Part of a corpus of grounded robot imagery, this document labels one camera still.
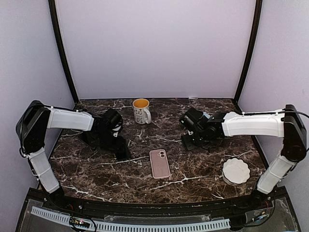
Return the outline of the pink phone case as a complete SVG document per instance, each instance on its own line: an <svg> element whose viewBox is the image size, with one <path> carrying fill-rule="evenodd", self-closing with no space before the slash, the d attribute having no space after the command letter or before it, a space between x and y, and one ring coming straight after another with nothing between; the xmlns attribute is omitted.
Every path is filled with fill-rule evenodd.
<svg viewBox="0 0 309 232"><path fill-rule="evenodd" d="M169 178L171 173L166 151L164 149L151 150L149 155L153 178Z"/></svg>

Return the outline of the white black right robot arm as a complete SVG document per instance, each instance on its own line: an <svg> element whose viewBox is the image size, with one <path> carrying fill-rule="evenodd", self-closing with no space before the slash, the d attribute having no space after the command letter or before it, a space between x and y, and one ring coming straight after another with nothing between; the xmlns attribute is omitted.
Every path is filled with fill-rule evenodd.
<svg viewBox="0 0 309 232"><path fill-rule="evenodd" d="M271 112L216 112L208 115L190 108L179 119L188 133L181 136L187 151L208 146L211 141L238 135L261 135L283 139L283 147L275 160L261 175L256 190L247 198L246 205L256 210L285 175L307 155L307 130L302 112L292 104Z"/></svg>

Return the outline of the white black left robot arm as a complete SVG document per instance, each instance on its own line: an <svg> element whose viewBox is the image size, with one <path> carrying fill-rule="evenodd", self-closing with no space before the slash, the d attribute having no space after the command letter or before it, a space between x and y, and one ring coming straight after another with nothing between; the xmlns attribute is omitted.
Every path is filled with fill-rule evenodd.
<svg viewBox="0 0 309 232"><path fill-rule="evenodd" d="M96 115L32 101L15 128L20 142L19 151L22 157L28 159L42 188L51 194L49 203L58 211L68 207L68 199L58 192L61 185L45 151L47 132L53 129L80 131L79 137L85 144L108 150L115 154L117 160L131 157L126 139L120 135L123 118L115 109L109 108L103 114Z"/></svg>

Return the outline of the black smartphone bottom stack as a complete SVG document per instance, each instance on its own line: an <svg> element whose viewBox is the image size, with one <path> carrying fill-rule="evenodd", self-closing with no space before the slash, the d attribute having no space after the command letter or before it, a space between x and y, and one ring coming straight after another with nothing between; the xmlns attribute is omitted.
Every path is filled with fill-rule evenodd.
<svg viewBox="0 0 309 232"><path fill-rule="evenodd" d="M78 138L91 148L96 148L99 146L99 139L96 133L83 131L78 135Z"/></svg>

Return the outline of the white floral mug yellow inside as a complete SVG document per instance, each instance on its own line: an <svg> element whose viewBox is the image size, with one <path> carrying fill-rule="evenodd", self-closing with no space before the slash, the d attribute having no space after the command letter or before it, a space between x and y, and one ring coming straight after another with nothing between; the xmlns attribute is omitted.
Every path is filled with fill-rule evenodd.
<svg viewBox="0 0 309 232"><path fill-rule="evenodd" d="M134 118L138 124L150 124L152 116L149 110L150 102L147 99L136 99L133 102Z"/></svg>

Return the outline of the white scalloped dish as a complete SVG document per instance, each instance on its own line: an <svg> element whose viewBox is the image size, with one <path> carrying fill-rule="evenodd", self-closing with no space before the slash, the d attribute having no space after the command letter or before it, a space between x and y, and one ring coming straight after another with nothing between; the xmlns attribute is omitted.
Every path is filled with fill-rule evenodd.
<svg viewBox="0 0 309 232"><path fill-rule="evenodd" d="M223 180L231 186L245 184L250 178L249 166L242 159L232 158L223 163Z"/></svg>

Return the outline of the black left corner post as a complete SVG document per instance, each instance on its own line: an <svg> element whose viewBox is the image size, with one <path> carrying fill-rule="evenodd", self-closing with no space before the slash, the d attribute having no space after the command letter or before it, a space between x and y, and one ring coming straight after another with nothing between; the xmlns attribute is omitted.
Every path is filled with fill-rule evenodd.
<svg viewBox="0 0 309 232"><path fill-rule="evenodd" d="M58 15L57 15L57 9L56 9L56 1L55 0L48 0L48 4L49 4L49 11L50 11L50 17L51 17L51 21L52 21L54 36L55 36L56 45L57 45L57 49L58 49L58 54L59 54L60 61L61 61L61 64L62 64L62 68L63 68L64 74L65 74L66 82L68 84L73 102L78 103L79 98L78 98L78 94L77 94L75 85L73 83L73 78L72 78L72 75L71 75L71 72L70 72L69 63L68 63L68 59L67 59L67 56L66 56L66 52L65 52L65 48L64 48L64 44L63 44L63 40L62 40L62 35L61 35L61 31L60 31L60 24L59 24L59 19L58 19Z"/></svg>

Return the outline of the black corner post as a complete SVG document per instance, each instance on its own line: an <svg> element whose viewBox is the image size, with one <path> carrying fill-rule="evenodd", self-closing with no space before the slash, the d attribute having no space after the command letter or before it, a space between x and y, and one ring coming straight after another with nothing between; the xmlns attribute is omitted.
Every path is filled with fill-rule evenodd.
<svg viewBox="0 0 309 232"><path fill-rule="evenodd" d="M58 15L57 15L57 9L56 9L56 1L55 0L48 0L48 4L49 4L49 11L50 11L50 17L51 17L51 21L52 21L54 36L55 36L56 45L57 45L57 49L58 49L58 54L59 54L60 61L61 61L61 64L62 64L62 68L63 68L64 74L65 74L66 82L68 84L73 102L78 103L79 98L78 98L78 94L77 94L75 85L73 83L73 78L72 78L72 75L71 75L71 72L70 72L69 63L68 63L68 59L67 59L67 56L66 56L66 52L65 52L65 48L64 48L64 44L63 44L63 40L62 40L62 35L61 35L61 31L60 31L60 24L59 24L59 19L58 19Z"/></svg>
<svg viewBox="0 0 309 232"><path fill-rule="evenodd" d="M254 51L254 47L255 47L256 37L257 37L257 34L258 34L258 28L259 28L259 23L260 23L262 6L263 6L262 0L256 0L255 1L253 22L252 22L252 28L251 28L251 33L250 33L250 37L249 37L247 52L246 52L245 60L244 60L244 63L243 63L242 71L241 71L241 74L240 74L239 83L238 83L238 86L237 86L237 89L236 89L236 93L235 93L234 98L233 98L235 105L238 105L238 103L239 103L242 91L244 89L247 74L248 74L248 71L249 71L250 63L251 63L251 60L252 60L252 57L253 57L253 51Z"/></svg>

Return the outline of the black front table rail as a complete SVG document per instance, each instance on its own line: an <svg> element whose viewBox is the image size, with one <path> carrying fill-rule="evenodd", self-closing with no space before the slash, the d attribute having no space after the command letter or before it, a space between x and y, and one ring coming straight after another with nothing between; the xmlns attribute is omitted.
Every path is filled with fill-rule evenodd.
<svg viewBox="0 0 309 232"><path fill-rule="evenodd" d="M249 211L236 204L248 201L250 196L245 195L225 200L206 201L199 203L177 204L128 204L108 203L102 201L85 200L65 196L66 203L73 206L74 216L87 218L104 218L107 215L125 217L184 217L197 215L211 215L212 217L229 217L242 215Z"/></svg>

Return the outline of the black right corner post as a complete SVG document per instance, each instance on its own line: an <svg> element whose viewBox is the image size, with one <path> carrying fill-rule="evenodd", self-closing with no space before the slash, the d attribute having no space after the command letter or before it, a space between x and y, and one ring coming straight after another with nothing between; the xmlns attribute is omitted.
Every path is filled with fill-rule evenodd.
<svg viewBox="0 0 309 232"><path fill-rule="evenodd" d="M249 71L250 63L251 63L251 60L252 60L252 57L253 57L253 51L254 51L254 47L255 47L256 37L257 37L257 34L258 34L258 28L259 28L259 23L260 23L262 6L263 6L262 0L256 0L255 1L253 22L252 22L252 28L251 28L251 33L250 33L250 37L249 37L247 52L246 52L245 60L244 60L244 63L243 63L242 71L241 71L241 74L240 74L239 83L238 83L238 86L237 86L237 89L236 89L236 93L235 93L234 98L233 98L235 105L238 105L238 103L239 103L242 91L244 89L247 74L248 74L248 71Z"/></svg>

